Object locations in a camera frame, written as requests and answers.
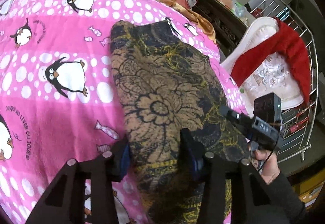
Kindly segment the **person's right forearm dark sleeve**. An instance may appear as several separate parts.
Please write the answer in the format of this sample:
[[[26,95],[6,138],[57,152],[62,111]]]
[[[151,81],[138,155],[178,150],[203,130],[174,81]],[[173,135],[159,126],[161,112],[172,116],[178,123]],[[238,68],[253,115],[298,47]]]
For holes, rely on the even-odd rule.
[[[287,178],[280,172],[268,188],[275,204],[284,210],[289,223],[301,223],[306,215],[305,203],[296,195]]]

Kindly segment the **person's right hand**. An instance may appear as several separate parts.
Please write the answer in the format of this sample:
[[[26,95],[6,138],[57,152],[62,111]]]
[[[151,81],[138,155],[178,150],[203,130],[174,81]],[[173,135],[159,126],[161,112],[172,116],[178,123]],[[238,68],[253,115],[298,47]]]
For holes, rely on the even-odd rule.
[[[276,154],[269,150],[258,149],[253,153],[256,160],[262,162],[261,177],[267,185],[270,185],[280,175]]]

